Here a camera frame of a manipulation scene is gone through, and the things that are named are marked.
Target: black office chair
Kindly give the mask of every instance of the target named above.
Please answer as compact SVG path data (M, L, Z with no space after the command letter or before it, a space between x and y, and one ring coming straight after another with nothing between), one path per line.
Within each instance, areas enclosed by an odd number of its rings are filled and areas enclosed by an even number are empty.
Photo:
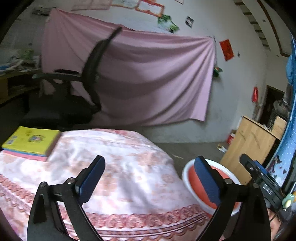
M121 31L118 27L108 39L97 43L90 53L81 75L72 70L57 69L55 73L41 73L33 75L33 79L47 80L55 88L52 95L42 95L30 103L30 110L24 116L20 125L44 129L71 129L73 125L87 124L92 115L101 110L98 94L94 89L98 64L108 48L111 40ZM83 97L70 93L71 81L82 82L84 89L89 93L92 102L90 105Z

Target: wooden cabinet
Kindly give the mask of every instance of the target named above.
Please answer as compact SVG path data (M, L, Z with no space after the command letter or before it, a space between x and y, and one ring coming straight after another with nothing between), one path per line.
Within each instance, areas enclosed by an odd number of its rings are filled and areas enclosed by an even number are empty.
M33 74L41 70L15 71L0 76L0 106L14 97L39 88L39 80L33 80Z
M243 117L220 164L230 170L241 184L246 185L251 180L251 176L239 163L240 156L246 153L252 160L257 160L262 164L275 140L276 137L268 129L247 117Z
M282 118L280 118L279 116L277 116L274 121L274 126L271 132L277 139L281 140L285 132L286 126L287 126L287 122Z

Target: trash on floor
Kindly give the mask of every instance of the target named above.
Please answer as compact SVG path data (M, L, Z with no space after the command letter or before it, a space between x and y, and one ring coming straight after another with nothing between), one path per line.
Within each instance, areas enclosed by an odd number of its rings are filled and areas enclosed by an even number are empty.
M226 141L228 144L231 144L232 140L235 137L236 132L237 132L237 130L231 130L231 132L227 138L227 141Z
M177 156L177 155L174 155L174 154L173 154L173 156L176 157L176 158L180 158L180 159L183 159L184 160L183 157L180 157L180 156Z
M227 152L227 149L224 147L224 146L222 146L221 144L219 144L218 146L217 146L217 148L218 148L218 150L219 151L222 151L222 152Z

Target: chair armrest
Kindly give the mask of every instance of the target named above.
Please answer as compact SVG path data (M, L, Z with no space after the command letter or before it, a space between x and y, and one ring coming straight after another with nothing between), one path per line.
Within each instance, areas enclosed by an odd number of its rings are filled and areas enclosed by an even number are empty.
M80 75L76 74L61 74L61 73L41 73L34 74L32 79L35 80L66 80L66 81L78 81L82 82Z

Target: floral bedspread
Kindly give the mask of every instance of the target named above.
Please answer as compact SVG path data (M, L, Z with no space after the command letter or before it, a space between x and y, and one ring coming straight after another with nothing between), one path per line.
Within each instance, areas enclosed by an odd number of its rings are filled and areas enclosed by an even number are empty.
M46 162L0 153L0 207L26 240L28 217L38 185L65 182L105 158L106 169L83 204L104 240L195 240L207 215L179 179L173 160L142 135L105 129L64 132ZM78 239L63 203L69 235Z

